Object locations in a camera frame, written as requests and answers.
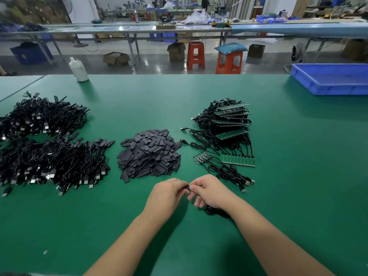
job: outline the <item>stool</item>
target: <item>stool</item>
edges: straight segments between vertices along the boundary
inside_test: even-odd
[[[194,50],[198,48],[198,54],[194,55]],[[202,65],[205,69],[205,46],[200,41],[191,41],[188,44],[188,58],[186,59],[186,69],[192,70],[193,64]]]
[[[223,46],[215,47],[219,51],[219,57],[217,61],[216,74],[240,74],[242,70],[243,52],[248,49],[242,44],[228,43]],[[221,57],[226,56],[225,64],[221,64]],[[239,66],[234,65],[234,58],[240,56]]]

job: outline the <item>red plastic stool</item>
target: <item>red plastic stool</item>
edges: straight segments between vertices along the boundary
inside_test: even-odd
[[[194,55],[194,50],[198,48],[198,54]],[[202,65],[205,69],[205,46],[200,41],[191,41],[188,45],[188,58],[186,59],[186,69],[192,70],[193,64]]]
[[[226,62],[225,64],[221,64],[221,57],[226,56]],[[239,65],[234,65],[234,58],[240,56],[240,63]],[[217,67],[216,67],[216,73],[215,74],[240,74],[242,70],[242,59],[243,59],[243,51],[236,51],[232,52],[228,55],[223,55],[220,53],[220,56],[217,60]]]

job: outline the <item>floor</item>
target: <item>floor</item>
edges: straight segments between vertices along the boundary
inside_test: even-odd
[[[264,44],[266,46],[262,58],[251,58],[244,53],[242,61],[243,74],[284,74],[284,65],[291,64],[292,46],[307,39],[278,39],[277,43],[269,44],[259,42],[255,39],[237,40],[231,39],[228,42],[239,42],[245,46],[252,43]],[[81,60],[89,74],[214,74],[217,64],[217,51],[214,47],[219,45],[219,39],[203,40],[205,43],[206,69],[200,69],[194,66],[192,71],[187,71],[185,62],[170,62],[168,58],[166,42],[155,42],[140,40],[140,61],[136,66],[117,68],[109,67],[102,62],[103,55],[112,51],[118,51],[130,54],[127,41],[105,41],[96,44],[88,41],[86,48],[75,48],[72,43],[59,42],[58,45],[64,55],[69,60],[74,56]],[[19,64],[9,48],[17,46],[18,43],[0,42],[0,64],[4,69],[15,71],[19,75],[47,75],[47,74],[71,74],[68,64],[62,61],[58,55],[55,46],[48,43],[48,47],[54,56],[55,64],[44,63],[37,66],[25,66]],[[325,48],[320,52],[319,57],[315,59],[316,52],[320,42],[311,42],[306,54],[305,62],[317,63],[350,63],[352,61],[340,56],[343,44],[336,42],[327,42]]]

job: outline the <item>plastic bottle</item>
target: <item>plastic bottle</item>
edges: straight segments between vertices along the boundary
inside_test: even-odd
[[[83,63],[78,59],[74,60],[73,57],[70,57],[69,67],[71,68],[71,71],[73,72],[78,82],[85,82],[89,80]]]
[[[138,13],[136,10],[134,10],[134,16],[136,17],[136,23],[139,23]]]

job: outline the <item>green tabletop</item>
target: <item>green tabletop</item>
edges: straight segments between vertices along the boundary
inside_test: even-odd
[[[0,102],[43,77],[43,75],[0,76]]]
[[[225,184],[336,275],[368,274],[368,97],[313,96],[288,75],[91,75],[82,84],[48,75],[26,89],[91,108],[81,136],[116,143],[106,153],[111,171],[93,189],[59,197],[52,184],[26,185],[0,198],[2,270],[83,274],[142,211],[153,185],[169,178],[124,184],[119,142],[165,128],[176,140],[193,141],[180,128],[196,127],[191,117],[229,97],[251,104],[256,168],[238,169],[255,180],[246,194]],[[21,92],[9,97],[0,116],[21,99]],[[178,152],[182,164],[173,177],[190,182],[206,174],[192,159],[200,150]],[[136,274],[264,272],[231,220],[183,200]]]

